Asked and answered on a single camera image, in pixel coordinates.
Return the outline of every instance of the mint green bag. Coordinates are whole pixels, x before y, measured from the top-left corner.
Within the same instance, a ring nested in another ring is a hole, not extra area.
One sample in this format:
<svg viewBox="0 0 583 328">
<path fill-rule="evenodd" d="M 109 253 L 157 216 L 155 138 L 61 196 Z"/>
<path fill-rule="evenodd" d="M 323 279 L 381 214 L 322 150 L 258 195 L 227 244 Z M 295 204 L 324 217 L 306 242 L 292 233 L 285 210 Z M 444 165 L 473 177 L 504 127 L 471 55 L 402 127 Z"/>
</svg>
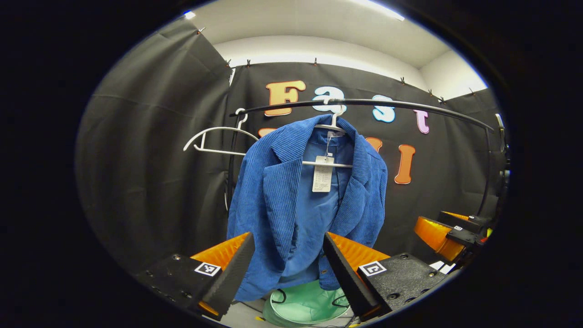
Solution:
<svg viewBox="0 0 583 328">
<path fill-rule="evenodd" d="M 280 327 L 305 327 L 336 319 L 348 307 L 341 288 L 325 291 L 316 280 L 274 291 L 265 302 L 263 317 Z"/>
</svg>

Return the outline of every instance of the ceiling light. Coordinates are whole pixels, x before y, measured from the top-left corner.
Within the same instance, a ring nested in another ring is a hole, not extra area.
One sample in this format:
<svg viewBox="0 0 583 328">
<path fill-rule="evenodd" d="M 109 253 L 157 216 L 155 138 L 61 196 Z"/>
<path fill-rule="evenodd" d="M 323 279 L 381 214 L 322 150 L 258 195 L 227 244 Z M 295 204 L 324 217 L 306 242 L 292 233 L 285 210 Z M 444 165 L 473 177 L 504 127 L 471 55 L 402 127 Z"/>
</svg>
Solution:
<svg viewBox="0 0 583 328">
<path fill-rule="evenodd" d="M 383 14 L 385 14 L 385 15 L 387 15 L 389 17 L 392 17 L 394 19 L 398 19 L 401 22 L 403 22 L 405 20 L 405 18 L 403 16 L 399 15 L 398 13 L 390 10 L 389 8 L 387 8 L 385 6 L 382 6 L 382 5 L 377 4 L 376 2 L 369 1 L 369 0 L 351 0 L 351 1 L 352 2 L 356 2 L 356 3 L 360 4 L 360 5 L 363 5 L 363 6 L 367 7 L 367 8 L 370 8 L 370 9 L 372 9 L 374 11 L 383 13 Z"/>
<path fill-rule="evenodd" d="M 193 18 L 194 16 L 196 16 L 196 14 L 194 14 L 194 13 L 193 13 L 193 12 L 191 12 L 191 11 L 188 11 L 188 12 L 185 12 L 185 13 L 184 13 L 184 17 L 186 17 L 186 19 L 191 19 L 191 18 Z"/>
</svg>

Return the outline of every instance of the paper tag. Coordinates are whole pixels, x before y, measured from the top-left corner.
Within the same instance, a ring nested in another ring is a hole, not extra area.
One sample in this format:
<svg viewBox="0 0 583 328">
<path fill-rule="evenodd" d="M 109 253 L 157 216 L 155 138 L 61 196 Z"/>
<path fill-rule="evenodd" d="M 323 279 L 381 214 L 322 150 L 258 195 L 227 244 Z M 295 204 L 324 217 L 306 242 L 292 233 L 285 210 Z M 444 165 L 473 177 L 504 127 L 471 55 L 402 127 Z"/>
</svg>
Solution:
<svg viewBox="0 0 583 328">
<path fill-rule="evenodd" d="M 316 156 L 316 163 L 334 163 L 334 158 L 326 156 Z M 332 185 L 332 166 L 314 166 L 313 193 L 329 193 Z"/>
<path fill-rule="evenodd" d="M 344 132 L 342 131 L 328 131 L 328 138 L 339 138 L 339 137 L 344 137 Z"/>
</svg>

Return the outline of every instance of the hanger hook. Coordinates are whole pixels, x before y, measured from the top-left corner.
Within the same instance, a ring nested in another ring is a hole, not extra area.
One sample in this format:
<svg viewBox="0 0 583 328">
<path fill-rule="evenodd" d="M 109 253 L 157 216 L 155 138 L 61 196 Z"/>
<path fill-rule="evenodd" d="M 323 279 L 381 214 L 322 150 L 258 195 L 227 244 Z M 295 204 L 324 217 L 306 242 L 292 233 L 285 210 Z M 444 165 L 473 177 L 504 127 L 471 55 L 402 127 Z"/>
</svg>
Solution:
<svg viewBox="0 0 583 328">
<path fill-rule="evenodd" d="M 237 109 L 237 111 L 235 111 L 235 114 L 238 114 L 238 113 L 240 113 L 240 112 L 241 112 L 241 111 L 243 111 L 243 110 L 245 110 L 245 108 L 239 108 L 239 109 Z M 248 114 L 247 114 L 247 113 L 245 113 L 245 116 L 243 117 L 243 119 L 239 121 L 239 124 L 237 124 L 237 128 L 238 128 L 239 130 L 241 129 L 241 125 L 242 125 L 243 123 L 247 122 L 247 116 L 248 116 Z"/>
</svg>

